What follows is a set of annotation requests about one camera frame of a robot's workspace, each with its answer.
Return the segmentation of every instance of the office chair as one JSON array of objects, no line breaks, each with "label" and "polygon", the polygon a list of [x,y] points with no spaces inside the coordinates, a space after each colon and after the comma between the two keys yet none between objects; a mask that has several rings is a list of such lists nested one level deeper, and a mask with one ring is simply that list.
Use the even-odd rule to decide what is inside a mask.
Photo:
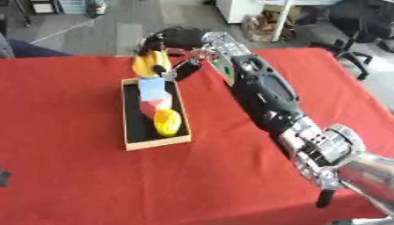
[{"label": "office chair", "polygon": [[312,42],[310,47],[321,47],[333,53],[334,57],[352,62],[361,73],[358,80],[365,80],[369,74],[366,66],[373,59],[371,55],[351,51],[354,43],[369,43],[376,38],[390,37],[390,23],[383,21],[376,8],[364,0],[346,0],[331,8],[330,22],[350,39],[345,42],[337,39],[334,44]]}]

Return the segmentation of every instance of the cable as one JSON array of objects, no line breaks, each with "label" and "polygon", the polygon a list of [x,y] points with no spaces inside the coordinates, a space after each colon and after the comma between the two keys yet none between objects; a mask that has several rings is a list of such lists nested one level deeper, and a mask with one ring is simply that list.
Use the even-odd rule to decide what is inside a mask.
[{"label": "cable", "polygon": [[40,39],[31,41],[30,44],[34,44],[34,43],[37,43],[37,42],[40,42],[40,41],[43,41],[43,40],[46,40],[46,39],[50,39],[50,38],[52,38],[52,37],[54,37],[54,36],[57,36],[57,35],[59,35],[59,34],[62,34],[62,33],[65,33],[65,32],[68,32],[68,31],[71,31],[71,30],[74,30],[74,29],[77,29],[77,28],[82,27],[82,26],[93,27],[93,26],[94,26],[94,22],[95,22],[96,20],[98,20],[99,18],[101,18],[101,17],[98,17],[98,18],[95,18],[95,19],[91,19],[91,20],[89,20],[89,21],[87,21],[87,22],[83,22],[83,23],[74,25],[74,26],[72,26],[72,27],[63,29],[63,30],[58,31],[58,32],[56,32],[56,33],[51,33],[51,34],[49,34],[48,36],[45,36],[45,37],[43,37],[43,38],[40,38]]}]

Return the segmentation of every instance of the red tablecloth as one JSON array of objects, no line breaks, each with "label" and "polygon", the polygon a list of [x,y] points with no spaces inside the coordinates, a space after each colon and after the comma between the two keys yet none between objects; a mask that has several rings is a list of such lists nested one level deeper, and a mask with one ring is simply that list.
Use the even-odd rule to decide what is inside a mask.
[{"label": "red tablecloth", "polygon": [[[394,119],[326,52],[260,50],[318,125],[343,123],[394,156]],[[319,190],[258,130],[208,66],[181,82],[193,142],[126,152],[120,80],[130,59],[0,61],[0,224],[322,224],[381,216]]]}]

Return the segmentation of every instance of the yellow ball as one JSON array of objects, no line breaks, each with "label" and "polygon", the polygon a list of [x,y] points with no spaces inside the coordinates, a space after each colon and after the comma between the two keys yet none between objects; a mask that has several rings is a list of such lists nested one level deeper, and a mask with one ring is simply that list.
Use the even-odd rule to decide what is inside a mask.
[{"label": "yellow ball", "polygon": [[153,123],[160,135],[171,137],[178,132],[182,118],[172,109],[159,109],[155,112]]}]

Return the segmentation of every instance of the wooden tray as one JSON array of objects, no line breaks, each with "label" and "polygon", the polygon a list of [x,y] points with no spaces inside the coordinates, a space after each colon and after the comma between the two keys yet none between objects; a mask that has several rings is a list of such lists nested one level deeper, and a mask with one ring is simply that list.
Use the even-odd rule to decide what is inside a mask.
[{"label": "wooden tray", "polygon": [[182,125],[178,133],[168,138],[159,135],[153,126],[153,121],[141,113],[137,82],[138,79],[126,79],[121,82],[126,150],[190,142],[192,134],[177,84],[175,82],[166,82],[165,84],[165,90],[172,94],[172,109],[177,111],[182,117]]}]

